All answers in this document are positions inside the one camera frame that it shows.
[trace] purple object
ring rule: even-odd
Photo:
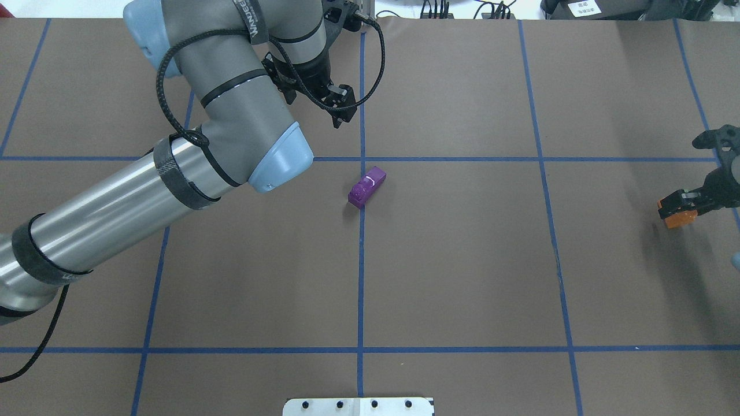
[[[352,191],[347,195],[350,204],[357,208],[365,206],[365,202],[370,199],[370,195],[380,187],[380,184],[386,179],[386,173],[379,167],[373,166],[357,184],[352,187]]]

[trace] light blue joint cap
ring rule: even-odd
[[[271,191],[303,173],[313,162],[314,153],[296,121],[262,158],[249,176],[249,184],[259,193]]]
[[[735,253],[735,255],[733,256],[733,266],[737,270],[740,270],[740,252]]]
[[[131,36],[144,56],[158,70],[162,58],[172,47],[164,26],[164,12],[161,0],[134,0],[124,7],[124,21]],[[173,59],[167,66],[164,76],[172,78],[182,75]]]

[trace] white label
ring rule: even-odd
[[[568,7],[571,9],[573,16],[591,16],[601,13],[599,5],[596,4],[596,0],[577,1],[575,3],[568,3]]]

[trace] barcode label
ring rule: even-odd
[[[599,5],[596,4],[595,0],[577,1],[575,3],[568,3],[568,7],[571,9],[573,16],[591,16],[601,13]]]

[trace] gray robotic arm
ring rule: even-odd
[[[297,90],[322,104],[336,127],[370,95],[354,102],[352,89],[334,86],[329,74],[328,48],[342,27],[359,30],[364,21],[379,29],[349,1],[135,0],[124,18],[160,68],[158,83],[184,75],[209,121],[184,130],[159,90],[176,134],[0,235],[0,325],[34,313],[59,287],[235,187],[249,182],[267,192],[308,169],[312,151],[276,85],[288,101]],[[204,35],[212,31],[219,33]],[[261,62],[252,45],[266,41],[273,45]]]

